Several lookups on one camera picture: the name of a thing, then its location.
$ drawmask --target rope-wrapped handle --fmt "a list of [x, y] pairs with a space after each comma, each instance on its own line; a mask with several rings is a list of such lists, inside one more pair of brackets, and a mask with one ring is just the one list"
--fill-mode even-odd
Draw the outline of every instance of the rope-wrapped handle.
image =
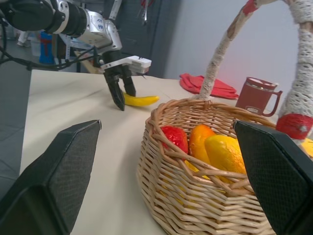
[[[209, 100], [214, 82], [230, 42], [245, 22], [261, 5], [276, 0], [249, 0], [224, 34], [206, 69], [199, 98]], [[311, 0], [285, 0], [299, 28], [299, 52], [296, 78], [279, 112], [276, 129], [288, 134], [300, 144], [313, 126], [313, 2]]]

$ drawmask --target red towel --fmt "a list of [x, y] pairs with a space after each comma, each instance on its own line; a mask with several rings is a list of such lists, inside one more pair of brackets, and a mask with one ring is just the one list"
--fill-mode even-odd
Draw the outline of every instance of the red towel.
[[[204, 77], [194, 77], [188, 73], [180, 75], [180, 85], [193, 94], [199, 94]], [[211, 96], [221, 97], [225, 99], [237, 99], [236, 89], [216, 79]]]

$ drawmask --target white wall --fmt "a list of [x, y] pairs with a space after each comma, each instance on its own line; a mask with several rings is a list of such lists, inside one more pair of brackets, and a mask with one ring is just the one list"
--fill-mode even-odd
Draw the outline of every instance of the white wall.
[[[164, 78], [204, 74], [221, 37], [246, 2], [182, 0]], [[232, 42], [218, 78], [239, 93], [247, 76], [257, 77], [279, 83], [286, 95], [295, 75], [297, 43], [288, 6], [280, 0], [264, 5]]]

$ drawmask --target gray floor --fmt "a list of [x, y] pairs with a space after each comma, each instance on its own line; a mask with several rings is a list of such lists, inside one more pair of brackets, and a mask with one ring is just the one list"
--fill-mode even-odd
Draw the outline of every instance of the gray floor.
[[[14, 57], [37, 61], [30, 48], [8, 41]], [[0, 66], [0, 198], [19, 176], [31, 72], [7, 62]]]

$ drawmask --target yellow banana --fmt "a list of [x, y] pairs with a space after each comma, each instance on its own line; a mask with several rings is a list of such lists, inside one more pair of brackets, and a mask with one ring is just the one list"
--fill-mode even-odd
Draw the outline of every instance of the yellow banana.
[[160, 98], [158, 96], [134, 97], [123, 92], [125, 104], [131, 106], [148, 106], [157, 102]]

